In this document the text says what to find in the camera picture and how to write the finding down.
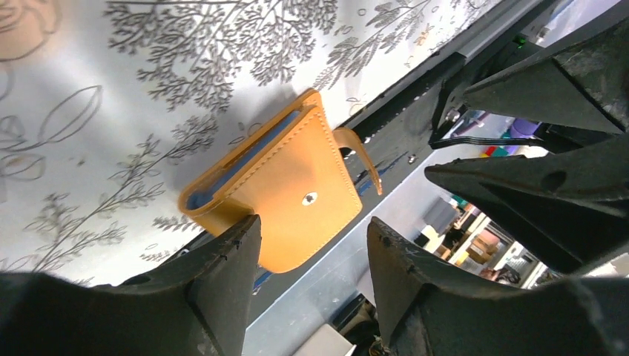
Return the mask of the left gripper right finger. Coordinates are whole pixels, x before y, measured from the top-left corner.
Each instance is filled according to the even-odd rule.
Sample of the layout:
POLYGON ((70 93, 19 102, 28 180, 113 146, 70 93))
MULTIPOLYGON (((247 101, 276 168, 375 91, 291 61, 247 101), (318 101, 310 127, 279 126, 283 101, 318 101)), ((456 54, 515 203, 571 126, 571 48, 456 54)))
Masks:
POLYGON ((381 338, 394 355, 628 353, 626 278, 518 289, 445 262, 378 218, 367 246, 381 338))

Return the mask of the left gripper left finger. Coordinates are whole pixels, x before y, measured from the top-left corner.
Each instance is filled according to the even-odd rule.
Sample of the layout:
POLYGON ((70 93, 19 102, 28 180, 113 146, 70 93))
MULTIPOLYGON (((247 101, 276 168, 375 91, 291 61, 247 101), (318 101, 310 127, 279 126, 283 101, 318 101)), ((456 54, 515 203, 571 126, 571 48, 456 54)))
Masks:
POLYGON ((1 275, 3 355, 240 355, 260 252, 249 215, 119 286, 1 275))

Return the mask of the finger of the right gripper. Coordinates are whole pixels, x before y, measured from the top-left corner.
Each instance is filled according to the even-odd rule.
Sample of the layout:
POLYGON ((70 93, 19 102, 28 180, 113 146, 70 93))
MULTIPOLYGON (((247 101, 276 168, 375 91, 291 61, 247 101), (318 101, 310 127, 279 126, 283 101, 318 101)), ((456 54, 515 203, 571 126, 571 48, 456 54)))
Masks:
POLYGON ((585 273, 628 251, 627 135, 537 158, 457 159, 424 173, 558 273, 585 273))
POLYGON ((464 102, 504 116, 628 132, 628 19, 468 87, 464 102))

